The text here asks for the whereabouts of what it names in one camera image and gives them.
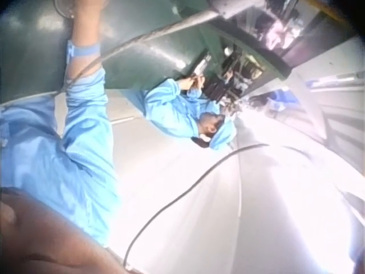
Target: pipe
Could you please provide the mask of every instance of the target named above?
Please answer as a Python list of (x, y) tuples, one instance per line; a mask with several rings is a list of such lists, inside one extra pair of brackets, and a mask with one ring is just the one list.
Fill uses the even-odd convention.
[(94, 67), (99, 62), (104, 62), (110, 57), (118, 54), (119, 52), (126, 50), (130, 48), (131, 46), (134, 46), (138, 43), (144, 43), (146, 41), (162, 37), (167, 34), (175, 33), (177, 31), (187, 29), (189, 27), (197, 26), (202, 23), (205, 23), (207, 21), (210, 21), (212, 19), (215, 19), (219, 16), (219, 13), (212, 11), (212, 10), (205, 10), (200, 13), (194, 14), (180, 22), (173, 23), (171, 25), (168, 25), (166, 27), (153, 30), (148, 34), (139, 35), (135, 38), (132, 38), (131, 40), (128, 40), (110, 50), (103, 53), (100, 57), (96, 58), (94, 61), (92, 61), (88, 66), (86, 66), (72, 81), (66, 83), (58, 92), (55, 93), (54, 96), (57, 96), (63, 92), (66, 92), (67, 89), (72, 86), (78, 79), (80, 79), (86, 72), (89, 71), (92, 67)]

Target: green floor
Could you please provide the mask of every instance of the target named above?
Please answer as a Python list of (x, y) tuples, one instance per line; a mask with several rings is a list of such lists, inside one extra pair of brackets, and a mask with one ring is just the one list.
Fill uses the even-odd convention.
[[(0, 18), (1, 102), (61, 88), (71, 22), (52, 0), (22, 0)], [(102, 49), (180, 20), (173, 12), (204, 0), (110, 0), (104, 12)], [(195, 27), (138, 45), (105, 62), (106, 88), (148, 88), (163, 78), (186, 73), (206, 49), (222, 58), (219, 38)]]

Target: skin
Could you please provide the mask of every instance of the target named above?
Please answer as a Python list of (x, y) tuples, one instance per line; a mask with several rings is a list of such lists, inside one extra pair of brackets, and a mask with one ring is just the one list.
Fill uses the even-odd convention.
[(15, 189), (0, 197), (1, 266), (9, 273), (128, 273), (106, 249), (43, 203)]
[[(104, 0), (76, 0), (72, 42), (78, 47), (99, 42)], [(72, 79), (98, 54), (75, 57), (68, 66)], [(101, 67), (95, 65), (85, 75)], [(1, 195), (2, 273), (126, 274), (120, 263), (66, 218), (19, 190)]]
[[(177, 81), (181, 90), (190, 90), (191, 88), (202, 88), (205, 78), (202, 75), (184, 78)], [(224, 120), (223, 115), (213, 113), (203, 113), (197, 121), (199, 134), (211, 135), (217, 132), (216, 124)]]

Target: blue wristband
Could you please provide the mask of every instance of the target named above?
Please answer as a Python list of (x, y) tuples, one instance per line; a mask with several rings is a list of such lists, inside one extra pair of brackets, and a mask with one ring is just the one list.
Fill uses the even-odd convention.
[(76, 47), (71, 40), (67, 42), (67, 64), (73, 57), (88, 56), (92, 54), (100, 54), (100, 43), (88, 47)]

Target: blue surgical cap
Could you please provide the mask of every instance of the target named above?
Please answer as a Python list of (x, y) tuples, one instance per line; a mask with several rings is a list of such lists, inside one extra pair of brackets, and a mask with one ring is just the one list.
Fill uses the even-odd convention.
[(209, 146), (213, 150), (219, 150), (220, 148), (231, 142), (236, 134), (237, 130), (236, 127), (234, 126), (233, 121), (226, 118), (224, 124), (221, 126), (221, 128), (217, 131), (217, 133), (210, 141)]

